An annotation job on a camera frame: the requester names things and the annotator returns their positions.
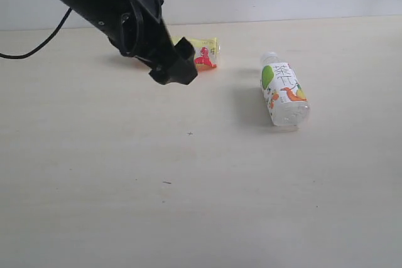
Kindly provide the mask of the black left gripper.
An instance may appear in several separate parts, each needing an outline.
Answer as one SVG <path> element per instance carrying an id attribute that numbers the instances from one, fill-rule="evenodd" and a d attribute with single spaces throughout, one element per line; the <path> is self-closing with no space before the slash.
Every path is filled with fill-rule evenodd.
<path id="1" fill-rule="evenodd" d="M 150 68 L 157 83 L 188 85 L 198 75 L 195 49 L 186 39 L 174 43 L 162 17 L 164 0 L 128 0 L 131 11 L 119 20 L 119 38 L 113 43 L 125 57 L 135 57 Z"/>

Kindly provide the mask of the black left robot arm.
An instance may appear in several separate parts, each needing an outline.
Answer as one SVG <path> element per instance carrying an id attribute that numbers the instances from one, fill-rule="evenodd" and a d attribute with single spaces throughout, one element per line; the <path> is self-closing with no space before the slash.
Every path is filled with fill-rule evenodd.
<path id="1" fill-rule="evenodd" d="M 124 57 L 136 58 L 159 84 L 188 85 L 198 75 L 186 38 L 172 42 L 162 17 L 164 0 L 60 0 L 103 32 Z"/>

